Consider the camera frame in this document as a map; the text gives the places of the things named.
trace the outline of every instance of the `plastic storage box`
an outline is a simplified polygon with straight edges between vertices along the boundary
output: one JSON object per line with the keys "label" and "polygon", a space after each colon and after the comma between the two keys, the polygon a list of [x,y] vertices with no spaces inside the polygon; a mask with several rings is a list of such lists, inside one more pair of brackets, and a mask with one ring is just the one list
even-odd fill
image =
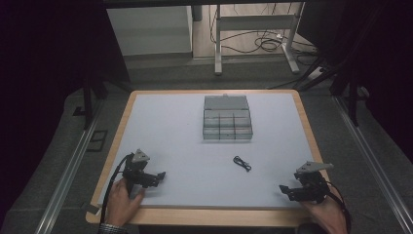
{"label": "plastic storage box", "polygon": [[246,96],[206,96],[204,139],[252,139]]}

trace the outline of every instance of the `human hand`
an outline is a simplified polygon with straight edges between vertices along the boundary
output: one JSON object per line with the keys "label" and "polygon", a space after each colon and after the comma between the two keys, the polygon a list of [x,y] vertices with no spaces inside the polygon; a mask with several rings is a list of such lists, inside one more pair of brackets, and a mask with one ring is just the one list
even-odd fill
{"label": "human hand", "polygon": [[[336,188],[330,186],[330,191],[338,198],[340,195]],[[347,234],[346,218],[340,206],[327,196],[320,204],[300,202],[326,232],[329,234]]]}
{"label": "human hand", "polygon": [[131,200],[127,190],[125,178],[113,183],[107,204],[107,219],[105,223],[123,226],[133,218],[145,196],[145,189],[140,189],[136,197]]}

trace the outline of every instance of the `cable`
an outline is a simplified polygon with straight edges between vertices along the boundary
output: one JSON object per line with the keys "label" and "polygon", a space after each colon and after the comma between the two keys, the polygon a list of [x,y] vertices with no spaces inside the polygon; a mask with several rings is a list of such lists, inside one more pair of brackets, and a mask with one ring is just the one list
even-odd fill
{"label": "cable", "polygon": [[297,82],[298,80],[299,80],[299,79],[295,79],[295,80],[288,81],[288,82],[286,82],[286,83],[283,83],[283,84],[280,84],[280,85],[277,85],[277,86],[267,87],[267,88],[265,88],[265,89],[267,89],[267,90],[273,90],[273,89],[276,89],[276,88],[279,88],[279,87],[282,87],[282,86],[286,86],[286,85],[295,83],[295,82]]}
{"label": "cable", "polygon": [[246,163],[245,161],[243,161],[240,158],[240,156],[235,156],[234,163],[236,163],[237,165],[240,165],[241,167],[245,168],[247,172],[251,171],[251,166],[249,165],[249,163]]}
{"label": "cable", "polygon": [[[277,8],[277,4],[274,5],[271,15],[274,14],[276,8]],[[217,16],[217,10],[215,10],[215,14],[214,14],[213,20],[211,21],[211,18],[210,18],[210,5],[209,5],[209,6],[208,6],[209,40],[210,40],[212,43],[216,43],[215,38],[213,37],[213,33],[212,33],[213,26],[214,26],[215,20],[216,20],[216,16]],[[259,36],[259,38],[256,38],[255,41],[254,41],[254,44],[255,44],[255,46],[256,46],[255,49],[253,49],[253,50],[251,50],[251,51],[240,51],[240,50],[238,50],[238,49],[235,49],[235,48],[232,48],[232,47],[229,47],[229,46],[221,46],[221,47],[222,47],[222,48],[229,49],[229,50],[233,50],[233,51],[236,51],[236,52],[242,53],[242,54],[249,54],[249,53],[258,51],[259,49],[262,49],[262,50],[265,51],[265,52],[271,53],[271,52],[273,52],[273,51],[275,51],[276,49],[279,48],[279,46],[282,44],[283,38],[286,38],[286,39],[287,39],[287,37],[284,37],[284,36],[282,37],[281,40],[267,37],[269,34],[275,34],[275,35],[278,35],[278,34],[279,34],[279,33],[277,33],[277,32],[273,32],[273,31],[271,31],[271,30],[265,30],[265,31],[262,31],[262,30],[252,30],[252,31],[247,31],[247,32],[238,33],[238,34],[235,34],[235,35],[226,37],[226,38],[222,38],[220,41],[222,42],[222,41],[225,41],[225,40],[228,40],[228,39],[231,39],[231,38],[234,38],[234,37],[238,37],[238,36],[241,36],[241,35],[246,35],[246,34],[249,34],[249,33],[257,33],[257,36]],[[311,45],[311,44],[306,44],[306,43],[297,42],[297,41],[292,41],[292,42],[293,42],[293,43],[296,43],[296,44],[304,45],[304,46],[314,47],[314,45]]]}
{"label": "cable", "polygon": [[344,197],[343,197],[343,195],[341,194],[341,192],[340,192],[340,190],[338,189],[338,187],[335,186],[333,183],[331,183],[331,182],[329,182],[329,181],[326,181],[326,183],[330,184],[332,187],[334,187],[334,188],[337,190],[340,198],[338,198],[338,197],[337,197],[334,193],[332,193],[329,189],[328,189],[328,190],[325,190],[323,187],[319,186],[318,184],[316,184],[316,183],[314,183],[314,182],[312,182],[312,181],[304,180],[304,182],[308,182],[308,183],[312,184],[314,187],[320,189],[321,191],[324,192],[324,194],[325,194],[326,196],[329,196],[331,199],[333,199],[333,200],[340,206],[341,211],[342,211],[343,214],[344,214],[344,218],[346,219],[347,232],[350,233],[350,231],[352,230],[352,216],[350,215],[350,212],[349,212],[349,210],[348,210],[347,207],[346,207],[346,204],[345,204],[345,202],[344,202]]}
{"label": "cable", "polygon": [[[292,3],[289,3],[288,11],[286,12],[287,15],[289,14],[289,10],[291,10],[291,5],[292,5]],[[284,35],[285,35],[285,29],[282,32],[282,40],[284,39]]]}
{"label": "cable", "polygon": [[107,207],[107,200],[109,198],[109,193],[112,188],[113,182],[115,181],[116,176],[118,175],[122,164],[128,159],[128,157],[133,157],[133,154],[125,156],[125,158],[122,159],[122,161],[119,163],[118,167],[116,167],[115,172],[113,175],[110,177],[109,184],[107,185],[106,192],[104,194],[103,198],[103,204],[102,204],[102,211],[100,215],[100,223],[104,223],[105,215],[106,215],[106,207]]}

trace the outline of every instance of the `black curtain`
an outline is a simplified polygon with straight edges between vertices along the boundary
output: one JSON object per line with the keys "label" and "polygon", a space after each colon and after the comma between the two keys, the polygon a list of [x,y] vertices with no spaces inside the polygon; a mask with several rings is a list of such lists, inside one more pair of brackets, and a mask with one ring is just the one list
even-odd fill
{"label": "black curtain", "polygon": [[366,105],[413,162],[413,3],[389,1],[357,60]]}
{"label": "black curtain", "polygon": [[86,77],[129,75],[100,2],[2,1],[0,21],[3,221],[49,146],[67,96]]}

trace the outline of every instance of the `metal frame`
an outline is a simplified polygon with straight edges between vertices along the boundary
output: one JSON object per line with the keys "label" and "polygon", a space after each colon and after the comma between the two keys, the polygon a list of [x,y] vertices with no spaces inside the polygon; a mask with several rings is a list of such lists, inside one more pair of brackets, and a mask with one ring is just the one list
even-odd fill
{"label": "metal frame", "polygon": [[304,2],[300,2],[294,15],[221,17],[221,6],[216,5],[215,75],[222,74],[221,31],[265,29],[290,29],[286,43],[282,43],[282,50],[292,73],[299,73],[300,69],[290,49],[303,6]]}
{"label": "metal frame", "polygon": [[104,100],[101,99],[96,102],[94,108],[94,117],[92,119],[91,125],[88,129],[84,130],[75,151],[73,152],[69,162],[67,163],[66,169],[61,175],[60,181],[58,182],[58,185],[48,204],[48,207],[45,209],[45,212],[40,219],[39,225],[36,228],[36,234],[52,232],[58,214],[60,213],[60,209],[63,205],[64,200],[66,199],[72,181],[77,173],[80,163],[82,162],[83,156],[88,147],[88,143],[94,132],[94,128],[96,126],[97,119],[100,115],[103,104]]}
{"label": "metal frame", "polygon": [[377,181],[380,189],[382,190],[383,195],[388,201],[390,207],[392,208],[395,217],[397,218],[401,228],[404,233],[412,234],[413,233],[413,217],[409,212],[409,208],[403,202],[400,194],[392,185],[392,182],[387,177],[385,171],[377,160],[373,150],[370,145],[367,143],[367,140],[364,138],[364,135],[360,131],[359,127],[356,126],[351,118],[347,115],[347,107],[342,97],[333,97],[334,102],[343,117],[344,122],[350,130],[355,142],[367,164],[371,173]]}

